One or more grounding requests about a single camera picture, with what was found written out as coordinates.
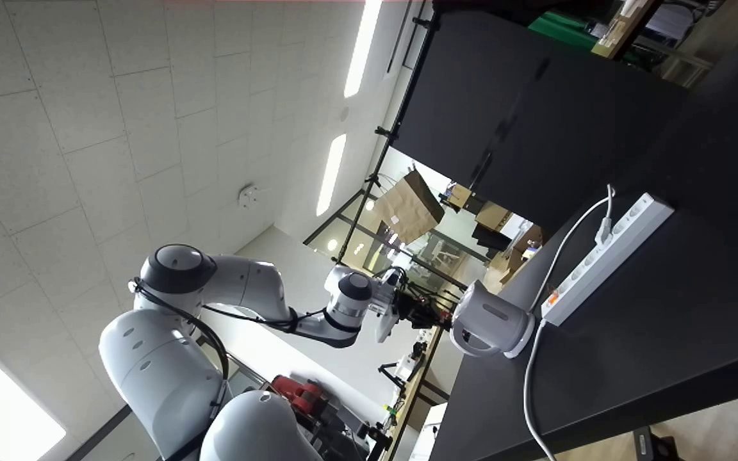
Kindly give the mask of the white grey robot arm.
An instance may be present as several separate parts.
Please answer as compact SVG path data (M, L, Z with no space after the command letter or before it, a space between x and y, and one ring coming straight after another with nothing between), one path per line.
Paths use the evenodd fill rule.
M329 303L299 313L286 304L275 264L210 257L190 244L152 251L129 292L130 308L103 328L97 353L162 461L325 461L339 446L318 435L321 423L299 414L286 395L227 386L231 358L204 323L210 313L330 349L353 345L370 315L380 321L380 339L398 323L440 323L398 267L374 276L335 269Z

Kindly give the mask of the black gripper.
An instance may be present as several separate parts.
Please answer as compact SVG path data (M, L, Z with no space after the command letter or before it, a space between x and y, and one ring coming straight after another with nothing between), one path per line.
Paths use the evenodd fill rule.
M407 292L398 292L391 303L391 315L407 321L412 328L434 328L444 315L425 300L418 300Z

